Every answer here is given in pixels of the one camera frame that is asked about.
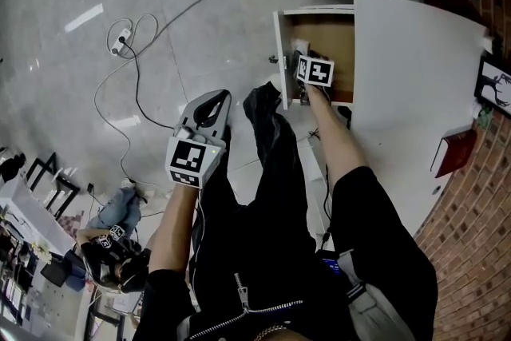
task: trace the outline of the person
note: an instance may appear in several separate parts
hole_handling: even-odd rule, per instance
[[[4,182],[14,179],[18,175],[19,170],[25,164],[25,154],[15,155],[0,165],[0,176]]]
[[[306,89],[332,191],[328,231],[339,260],[352,260],[351,271],[336,272],[315,252],[295,134],[275,112],[279,91],[268,82],[243,104],[263,166],[255,199],[236,203],[228,151],[204,186],[193,228],[199,192],[175,187],[156,232],[135,341],[162,334],[201,341],[432,338],[438,296],[432,264],[329,101],[314,86]],[[184,282],[191,241],[199,312]],[[350,287],[354,279],[357,287]]]
[[[130,240],[141,219],[139,202],[135,183],[125,179],[97,216],[85,229],[78,230],[77,244],[85,266],[97,283],[107,287],[121,285],[119,264],[140,253],[140,245]],[[121,233],[124,231],[121,240],[111,235],[111,229],[116,227],[121,228]]]

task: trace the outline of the framed picture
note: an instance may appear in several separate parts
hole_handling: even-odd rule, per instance
[[[474,95],[511,118],[511,73],[492,55],[481,57]]]

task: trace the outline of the black pants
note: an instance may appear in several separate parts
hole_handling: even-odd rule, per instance
[[[251,308],[264,308],[291,301],[311,268],[308,260],[314,256],[315,241],[307,230],[303,170],[295,134],[275,112],[279,103],[271,83],[252,90],[244,101],[263,166],[255,199],[248,206],[236,202],[227,178],[228,151],[204,187],[204,238],[200,240],[203,223],[197,217],[192,238],[195,252],[199,243],[200,248],[190,265],[203,311],[239,312],[234,273],[250,289]]]

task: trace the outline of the red brick wall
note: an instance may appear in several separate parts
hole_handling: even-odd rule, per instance
[[[470,0],[511,57],[511,0]],[[505,339],[511,329],[511,120],[475,126],[473,155],[416,235],[437,270],[434,339]]]

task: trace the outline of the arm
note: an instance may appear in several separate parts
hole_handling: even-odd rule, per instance
[[[331,187],[334,187],[335,182],[344,175],[359,166],[367,166],[367,162],[350,131],[335,116],[323,93],[313,85],[306,84],[305,88],[318,124]]]
[[[99,236],[104,236],[110,234],[110,230],[108,229],[82,229],[77,232],[77,243],[78,246],[82,246],[85,243],[91,241]]]
[[[149,273],[156,270],[186,271],[192,239],[193,210],[199,190],[176,184],[156,231]]]

